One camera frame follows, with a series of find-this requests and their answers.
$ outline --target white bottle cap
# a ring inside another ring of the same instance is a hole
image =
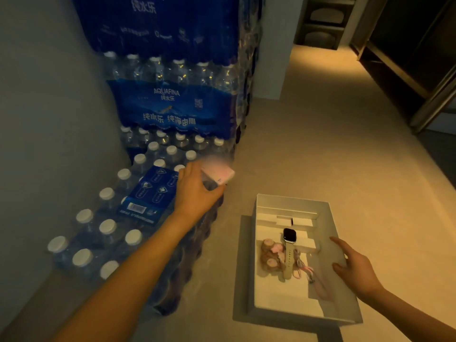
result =
[[[162,160],[162,159],[156,160],[156,161],[154,162],[154,166],[156,166],[156,167],[162,167],[162,168],[164,168],[165,165],[166,165],[166,164],[165,164],[165,161]]]
[[[168,155],[175,155],[177,154],[177,148],[174,145],[168,146],[166,148],[166,152],[168,153]]]
[[[193,151],[193,150],[190,150],[190,151],[187,151],[185,153],[185,157],[189,160],[189,161],[193,161],[197,158],[197,153],[196,151]]]
[[[204,138],[200,135],[195,135],[195,141],[197,143],[202,143],[204,141]]]
[[[158,150],[158,143],[156,141],[153,141],[152,143],[149,143],[148,147],[149,150],[156,151]]]
[[[184,140],[185,139],[185,134],[176,133],[176,139],[177,140]]]
[[[105,263],[100,269],[100,277],[103,280],[107,280],[109,276],[119,267],[119,264],[115,260],[110,260]]]
[[[94,218],[94,213],[90,209],[84,209],[77,213],[76,221],[79,223],[89,223]]]
[[[47,250],[52,253],[60,253],[68,246],[68,240],[65,236],[57,236],[47,244]]]
[[[138,245],[142,240],[142,233],[138,229],[130,230],[127,235],[125,235],[125,242],[130,246]]]
[[[144,154],[137,154],[134,157],[134,162],[138,164],[143,164],[145,163],[145,155]]]
[[[88,265],[92,259],[94,258],[94,254],[90,249],[83,248],[76,252],[73,256],[73,265],[82,268]]]
[[[111,187],[106,187],[98,195],[103,200],[110,200],[114,198],[114,190]]]
[[[117,173],[117,177],[121,180],[127,180],[129,179],[131,176],[131,172],[130,172],[130,169],[121,169],[119,170],[119,172]]]
[[[222,146],[224,144],[224,140],[223,139],[219,139],[219,138],[215,138],[214,139],[214,144],[216,144],[217,146]]]
[[[108,219],[100,223],[99,229],[101,233],[103,233],[104,235],[110,235],[115,232],[116,228],[117,223],[115,222],[115,220]]]

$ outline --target white tray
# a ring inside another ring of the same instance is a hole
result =
[[[327,202],[259,194],[252,223],[249,314],[318,325],[362,323],[356,296],[332,268],[332,263],[345,266],[346,261],[329,239],[337,236],[337,230]],[[305,273],[300,280],[292,277],[285,281],[281,271],[269,273],[262,269],[263,240],[283,242],[282,230],[287,227],[296,230],[294,246],[301,250],[304,263],[323,278],[333,301],[320,299]]]

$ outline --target open white box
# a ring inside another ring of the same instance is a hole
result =
[[[342,250],[329,239],[337,236],[337,230],[327,202],[259,194],[252,223],[249,314],[318,325],[362,323],[355,294],[332,268],[332,263],[345,266],[346,261]],[[300,258],[323,279],[332,301],[319,298],[305,273],[299,280],[292,277],[285,281],[281,271],[263,270],[261,244],[267,238],[283,242],[284,228],[296,230],[294,246],[301,251]]]

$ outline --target stack of water bottle packs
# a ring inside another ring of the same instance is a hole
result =
[[[123,134],[135,132],[122,127]],[[147,146],[137,154],[131,168],[117,173],[114,188],[102,189],[96,209],[84,209],[73,221],[73,235],[58,236],[48,244],[54,265],[63,272],[100,284],[140,245],[151,237],[174,209],[178,171],[198,157],[215,155],[230,161],[232,152],[224,140],[188,138],[183,134],[156,131],[138,132]],[[217,184],[204,180],[207,189]],[[145,192],[151,194],[144,200]],[[201,256],[202,243],[209,237],[211,224],[223,197],[185,235],[166,265],[146,308],[169,315],[179,304],[181,292],[191,279],[191,268]]]
[[[126,127],[229,140],[248,113],[264,0],[73,0]]]

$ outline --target barcode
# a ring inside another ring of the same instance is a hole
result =
[[[133,203],[129,203],[128,207],[127,207],[127,210],[131,210],[131,211],[138,212],[138,213],[144,213],[145,209],[147,209],[147,208],[142,207],[140,205],[133,204]]]

